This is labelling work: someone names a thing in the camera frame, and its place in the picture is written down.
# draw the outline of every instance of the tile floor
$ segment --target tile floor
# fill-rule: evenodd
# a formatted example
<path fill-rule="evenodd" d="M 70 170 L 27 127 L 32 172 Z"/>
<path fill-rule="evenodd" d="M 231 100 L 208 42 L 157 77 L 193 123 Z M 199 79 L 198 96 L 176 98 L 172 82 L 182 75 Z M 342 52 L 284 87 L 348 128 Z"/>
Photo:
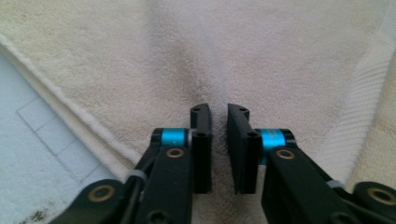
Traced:
<path fill-rule="evenodd" d="M 0 54 L 0 223 L 48 223 L 106 178 L 116 177 Z"/>

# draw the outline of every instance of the black plastic bracket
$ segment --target black plastic bracket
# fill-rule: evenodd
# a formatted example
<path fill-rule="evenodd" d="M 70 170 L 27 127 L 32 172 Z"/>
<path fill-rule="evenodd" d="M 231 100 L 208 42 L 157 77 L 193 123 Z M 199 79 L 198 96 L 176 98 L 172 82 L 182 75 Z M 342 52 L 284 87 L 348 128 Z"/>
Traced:
<path fill-rule="evenodd" d="M 269 157 L 262 192 L 269 223 L 360 223 L 299 148 L 277 147 Z"/>
<path fill-rule="evenodd" d="M 51 224 L 117 223 L 124 198 L 124 186 L 118 180 L 100 180 L 86 187 Z"/>
<path fill-rule="evenodd" d="M 190 223 L 192 155 L 185 147 L 165 147 L 158 155 L 135 223 Z"/>
<path fill-rule="evenodd" d="M 255 193 L 262 157 L 262 136 L 250 127 L 248 119 L 247 108 L 228 104 L 228 152 L 233 168 L 235 193 L 241 194 Z"/>
<path fill-rule="evenodd" d="M 212 117 L 208 104 L 191 109 L 191 150 L 194 193 L 208 193 L 212 187 Z"/>

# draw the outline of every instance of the grout line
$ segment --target grout line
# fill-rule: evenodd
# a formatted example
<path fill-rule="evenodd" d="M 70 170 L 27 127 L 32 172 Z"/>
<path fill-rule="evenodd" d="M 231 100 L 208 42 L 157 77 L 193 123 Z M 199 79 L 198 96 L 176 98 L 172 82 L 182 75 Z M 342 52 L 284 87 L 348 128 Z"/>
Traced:
<path fill-rule="evenodd" d="M 17 112 L 20 115 L 20 110 L 24 109 L 26 106 L 30 105 L 32 102 L 34 102 L 35 100 L 37 100 L 38 98 L 40 98 L 40 96 L 38 96 L 36 94 L 36 98 L 33 99 L 32 101 L 30 101 L 29 103 L 27 103 L 26 105 L 23 105 L 21 108 L 18 108 L 15 112 Z"/>
<path fill-rule="evenodd" d="M 78 137 L 75 136 L 75 139 L 74 139 L 69 145 L 67 145 L 66 147 L 62 148 L 62 149 L 58 152 L 58 154 L 56 155 L 56 158 L 58 158 L 58 156 L 59 156 L 63 151 L 65 151 L 68 147 L 70 147 L 71 145 L 73 145 L 73 143 L 75 143 L 77 140 L 78 140 Z"/>
<path fill-rule="evenodd" d="M 46 126 L 47 124 L 49 124 L 51 121 L 58 119 L 58 116 L 53 117 L 52 119 L 50 119 L 49 121 L 47 121 L 47 123 L 43 124 L 41 127 L 37 128 L 37 130 L 35 130 L 35 132 L 40 131 L 40 129 L 42 129 L 44 126 Z"/>
<path fill-rule="evenodd" d="M 95 168 L 93 168 L 83 179 L 81 179 L 79 181 L 80 184 L 82 184 L 82 182 L 84 182 L 91 174 L 93 174 L 93 172 L 95 172 L 97 169 L 99 169 L 99 167 L 102 165 L 101 162 L 99 162 L 99 164 L 97 164 L 97 166 Z"/>
<path fill-rule="evenodd" d="M 67 168 L 67 166 L 65 166 L 62 161 L 59 160 L 58 156 L 50 149 L 50 147 L 43 141 L 43 139 L 40 138 L 40 136 L 38 136 L 38 134 L 35 132 L 35 130 L 33 130 L 33 128 L 23 119 L 23 117 L 21 116 L 21 114 L 17 113 L 19 115 L 19 117 L 23 120 L 23 122 L 25 123 L 25 125 L 32 131 L 33 135 L 38 139 L 38 141 L 44 145 L 44 147 L 47 149 L 48 153 L 52 155 L 52 157 L 59 163 L 61 164 L 61 166 L 64 168 L 64 170 L 66 170 L 67 173 L 69 173 L 70 177 L 76 181 L 76 183 L 79 184 L 78 178 L 76 176 L 74 176 L 73 172 L 71 170 L 69 170 Z"/>

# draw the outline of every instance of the blue ring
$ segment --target blue ring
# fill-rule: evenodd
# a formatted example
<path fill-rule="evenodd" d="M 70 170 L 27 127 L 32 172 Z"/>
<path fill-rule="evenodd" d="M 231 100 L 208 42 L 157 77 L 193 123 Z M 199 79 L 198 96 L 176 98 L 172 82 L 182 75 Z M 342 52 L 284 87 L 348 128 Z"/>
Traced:
<path fill-rule="evenodd" d="M 161 146 L 184 147 L 186 139 L 185 135 L 185 129 L 182 128 L 163 129 Z"/>
<path fill-rule="evenodd" d="M 274 147 L 283 147 L 286 145 L 285 135 L 280 129 L 260 129 L 262 133 L 262 163 L 267 164 L 267 157 L 269 151 Z"/>

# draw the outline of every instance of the white surface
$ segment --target white surface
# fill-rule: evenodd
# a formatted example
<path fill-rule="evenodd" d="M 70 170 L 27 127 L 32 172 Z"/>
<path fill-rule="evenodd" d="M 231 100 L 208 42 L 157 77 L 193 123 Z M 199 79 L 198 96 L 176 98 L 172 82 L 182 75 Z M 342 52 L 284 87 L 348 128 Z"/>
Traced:
<path fill-rule="evenodd" d="M 0 223 L 48 223 L 115 178 L 0 54 Z"/>

